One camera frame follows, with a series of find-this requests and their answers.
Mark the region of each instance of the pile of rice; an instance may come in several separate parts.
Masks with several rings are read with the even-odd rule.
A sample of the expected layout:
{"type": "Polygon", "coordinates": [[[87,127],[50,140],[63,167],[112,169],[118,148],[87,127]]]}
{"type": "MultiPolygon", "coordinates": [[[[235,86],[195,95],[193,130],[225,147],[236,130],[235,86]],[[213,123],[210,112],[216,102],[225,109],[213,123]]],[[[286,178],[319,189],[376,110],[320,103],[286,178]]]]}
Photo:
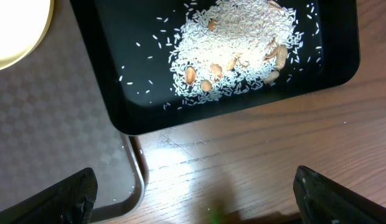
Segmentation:
{"type": "Polygon", "coordinates": [[[216,6],[197,11],[181,27],[182,39],[171,52],[174,57],[170,71],[174,72],[176,94],[197,97],[198,103],[218,100],[222,95],[246,93],[263,86],[262,80],[276,70],[276,58],[264,61],[277,45],[288,49],[299,44],[303,33],[294,32],[296,11],[275,9],[266,0],[218,0],[216,6]],[[209,22],[215,19],[213,31],[209,22]],[[228,62],[240,53],[240,61],[234,70],[227,71],[228,62]],[[210,66],[222,67],[222,79],[215,82],[210,66]],[[185,83],[186,68],[196,70],[197,79],[192,86],[185,83]],[[204,92],[200,84],[210,80],[212,90],[204,92]],[[247,85],[242,89],[242,81],[247,85]]]}

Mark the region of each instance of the wood grain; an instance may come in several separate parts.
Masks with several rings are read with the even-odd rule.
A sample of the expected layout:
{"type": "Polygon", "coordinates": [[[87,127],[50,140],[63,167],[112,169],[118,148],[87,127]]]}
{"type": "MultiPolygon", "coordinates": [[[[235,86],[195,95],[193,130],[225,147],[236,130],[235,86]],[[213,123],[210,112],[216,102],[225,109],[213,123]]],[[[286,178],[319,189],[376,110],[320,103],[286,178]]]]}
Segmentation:
{"type": "Polygon", "coordinates": [[[219,201],[242,220],[294,214],[299,165],[386,207],[386,1],[357,5],[362,59],[351,81],[138,137],[146,196],[111,223],[208,223],[219,201]]]}

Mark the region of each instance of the black tray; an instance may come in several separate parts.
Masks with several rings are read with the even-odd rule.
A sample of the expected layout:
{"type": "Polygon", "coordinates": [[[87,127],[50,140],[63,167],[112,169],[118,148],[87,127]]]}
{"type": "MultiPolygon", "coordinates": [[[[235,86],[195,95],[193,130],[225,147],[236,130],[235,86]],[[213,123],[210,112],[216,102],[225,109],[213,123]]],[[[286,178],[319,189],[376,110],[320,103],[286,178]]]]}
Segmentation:
{"type": "MultiPolygon", "coordinates": [[[[194,9],[200,11],[215,5],[215,0],[196,2],[198,5],[194,9]]],[[[163,40],[168,36],[173,42],[174,33],[171,30],[185,23],[187,8],[184,2],[71,0],[71,3],[111,122],[129,135],[341,85],[354,76],[360,64],[355,0],[279,0],[282,6],[297,9],[299,24],[296,30],[305,32],[304,47],[299,50],[299,66],[296,63],[291,65],[288,59],[275,81],[276,85],[177,110],[184,97],[176,96],[169,89],[174,83],[168,64],[169,51],[173,48],[163,44],[160,50],[152,35],[163,40]],[[311,3],[315,7],[313,14],[318,15],[312,14],[313,19],[308,19],[306,15],[310,12],[311,3]],[[168,17],[169,21],[164,23],[156,17],[168,17]],[[316,22],[319,23],[320,33],[312,36],[317,29],[316,22]],[[161,29],[166,29],[167,34],[160,33],[161,29]],[[317,50],[316,46],[322,46],[322,49],[317,50]],[[150,55],[154,57],[152,60],[147,59],[150,55]],[[309,56],[313,58],[306,63],[309,56]],[[322,58],[321,63],[316,63],[318,57],[322,58]],[[286,82],[289,74],[293,76],[286,82]],[[120,75],[123,76],[122,82],[119,82],[120,75]],[[166,103],[171,106],[164,111],[162,106],[166,103]]]]}

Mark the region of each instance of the table surface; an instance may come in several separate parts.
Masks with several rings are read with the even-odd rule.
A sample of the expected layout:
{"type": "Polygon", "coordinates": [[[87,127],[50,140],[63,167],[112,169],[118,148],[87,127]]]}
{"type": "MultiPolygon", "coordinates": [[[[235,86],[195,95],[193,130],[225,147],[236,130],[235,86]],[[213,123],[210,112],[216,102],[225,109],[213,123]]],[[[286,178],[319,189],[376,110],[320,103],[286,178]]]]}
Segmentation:
{"type": "Polygon", "coordinates": [[[111,223],[208,223],[215,201],[242,220],[298,213],[299,165],[386,207],[386,1],[357,5],[362,59],[352,80],[137,137],[146,195],[111,223]]]}

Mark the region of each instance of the textured gray surface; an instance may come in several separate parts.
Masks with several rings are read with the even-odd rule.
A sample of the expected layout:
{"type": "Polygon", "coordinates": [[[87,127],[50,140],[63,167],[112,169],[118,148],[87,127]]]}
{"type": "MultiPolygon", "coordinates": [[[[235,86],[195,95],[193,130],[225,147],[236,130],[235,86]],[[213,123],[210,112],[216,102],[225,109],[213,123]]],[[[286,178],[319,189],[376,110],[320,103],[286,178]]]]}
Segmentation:
{"type": "Polygon", "coordinates": [[[95,208],[126,200],[135,178],[122,144],[70,3],[55,1],[42,43],[0,71],[0,211],[86,167],[95,208]]]}

